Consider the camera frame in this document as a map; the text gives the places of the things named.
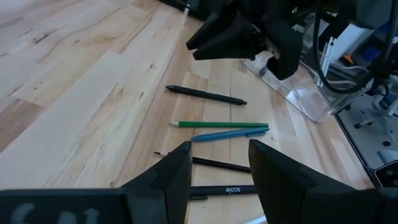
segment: wooden surface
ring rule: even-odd
[[[194,61],[200,22],[155,0],[0,3],[0,189],[118,187],[182,141],[219,129],[171,121],[268,122],[260,137],[357,189],[372,187],[334,118],[314,124],[238,60]],[[248,101],[176,95],[183,85]],[[248,166],[248,139],[193,144],[197,157]],[[193,185],[251,184],[250,175],[194,166]],[[256,195],[192,202],[188,223],[262,215]]]

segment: electronic equipment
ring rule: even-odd
[[[258,140],[249,161],[268,224],[397,223],[397,188],[356,190]]]
[[[118,189],[0,191],[0,223],[184,223],[191,176],[184,142]]]
[[[375,169],[374,176],[382,187],[398,187],[398,161]]]
[[[163,1],[168,4],[177,2]],[[364,88],[372,78],[385,79],[389,75],[390,71],[385,64],[397,26],[398,3],[396,0],[224,0],[216,2],[217,5],[206,22],[187,42],[188,49],[196,49],[193,53],[196,60],[216,58],[254,60],[259,52],[267,50],[274,55],[267,61],[267,68],[279,80],[285,80],[296,72],[302,50],[302,34],[293,30],[292,26],[315,12],[313,49],[316,50],[313,50],[313,57],[319,77],[326,87],[335,93],[353,93]],[[207,6],[207,3],[206,0],[191,1],[195,9]],[[330,13],[337,13],[337,16],[332,16]],[[377,29],[386,22],[391,22],[386,46],[379,60],[370,66],[371,73],[347,90],[333,87],[322,72],[318,55],[318,50],[321,50],[318,44],[321,19],[330,24],[345,21],[367,29]]]

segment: pen clip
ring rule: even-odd
[[[250,138],[250,137],[256,137],[256,136],[263,136],[266,134],[266,131],[262,132],[262,133],[257,133],[257,134],[248,134],[246,137]]]

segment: cable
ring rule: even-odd
[[[292,15],[291,24],[298,23],[299,20],[304,19],[304,17],[308,16],[310,13],[315,12],[317,8],[315,6],[308,7],[304,10],[297,11],[295,14]]]
[[[328,80],[328,82],[332,84],[356,84],[355,82],[349,80]]]
[[[318,9],[315,12],[315,25],[314,25],[314,30],[313,30],[313,56],[315,59],[315,65],[318,70],[318,76],[322,80],[323,84],[335,93],[340,93],[340,94],[355,93],[355,92],[359,91],[360,89],[366,87],[366,85],[372,80],[374,75],[372,73],[370,73],[359,84],[357,84],[356,86],[351,87],[349,89],[346,89],[346,90],[340,90],[340,89],[334,88],[333,86],[330,85],[328,80],[325,78],[325,74],[323,74],[322,66],[320,65],[320,60],[319,60],[319,55],[318,55],[318,49],[319,49],[318,33],[319,33],[319,27],[320,27],[320,22],[321,22],[321,14],[322,14],[322,10],[323,10],[322,9],[322,0],[317,1],[317,8]],[[389,32],[388,32],[387,38],[386,38],[386,46],[384,46],[382,54],[379,57],[379,63],[381,63],[381,65],[385,63],[386,59],[388,58],[388,55],[390,54],[391,48],[392,48],[392,40],[394,38],[396,25],[398,23],[397,15],[398,15],[397,1],[392,0],[391,13],[390,13],[390,29],[389,29]]]
[[[388,85],[386,85],[385,83],[382,84],[382,86],[384,87],[386,93],[383,95],[382,93],[380,93],[380,95],[382,96],[388,96],[390,94],[390,88],[388,87]]]
[[[364,66],[360,66],[360,65],[344,66],[344,65],[338,63],[337,60],[334,60],[334,59],[330,58],[329,56],[325,55],[325,54],[322,53],[321,51],[319,51],[319,54],[322,55],[322,57],[327,58],[327,59],[332,63],[332,65],[337,66],[337,67],[339,67],[339,68],[347,69],[347,70],[362,69],[362,70],[364,70],[365,72],[369,72],[369,70],[368,70],[366,67],[364,67]]]
[[[330,14],[327,14],[324,11],[321,12],[321,18],[322,18],[323,21],[325,21],[325,22],[327,22],[329,24],[337,22],[337,17],[334,17],[334,16],[332,16]]]

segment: transparent plastic bin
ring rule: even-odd
[[[290,104],[316,123],[321,123],[369,90],[369,88],[363,88],[357,93],[345,95],[333,93],[323,85],[317,72],[302,62],[300,62],[300,66],[294,75],[280,81],[266,68],[267,60],[271,56],[269,52],[262,52],[256,56],[254,61],[247,59],[241,62]],[[326,75],[335,88],[345,89],[355,85],[355,83],[347,81],[344,76],[347,75],[347,72],[348,75],[356,75],[359,71],[337,69],[344,74],[339,77],[335,75],[334,70],[336,69],[336,66],[331,64]]]

